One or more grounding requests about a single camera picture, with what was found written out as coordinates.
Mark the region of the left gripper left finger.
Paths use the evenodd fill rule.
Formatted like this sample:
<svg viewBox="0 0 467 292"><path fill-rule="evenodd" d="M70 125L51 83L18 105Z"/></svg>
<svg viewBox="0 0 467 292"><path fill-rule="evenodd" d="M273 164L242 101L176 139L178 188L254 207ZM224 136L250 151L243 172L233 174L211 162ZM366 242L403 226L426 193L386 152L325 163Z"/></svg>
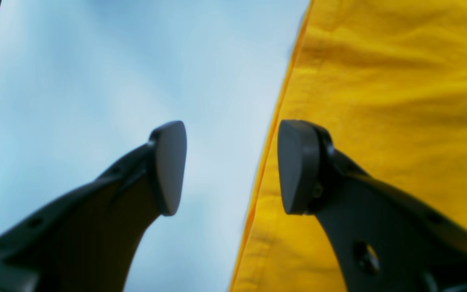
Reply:
<svg viewBox="0 0 467 292"><path fill-rule="evenodd" d="M163 124L94 181L1 234L0 292L124 290L145 231L179 208L186 153L184 123Z"/></svg>

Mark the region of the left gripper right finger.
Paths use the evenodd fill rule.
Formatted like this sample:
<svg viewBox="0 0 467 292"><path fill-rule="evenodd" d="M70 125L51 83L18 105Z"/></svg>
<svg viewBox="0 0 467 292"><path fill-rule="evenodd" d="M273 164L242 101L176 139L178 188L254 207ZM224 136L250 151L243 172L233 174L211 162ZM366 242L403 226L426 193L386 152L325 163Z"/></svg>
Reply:
<svg viewBox="0 0 467 292"><path fill-rule="evenodd" d="M467 231L371 177L327 129L282 120L278 174L285 212L315 216L349 292L467 292Z"/></svg>

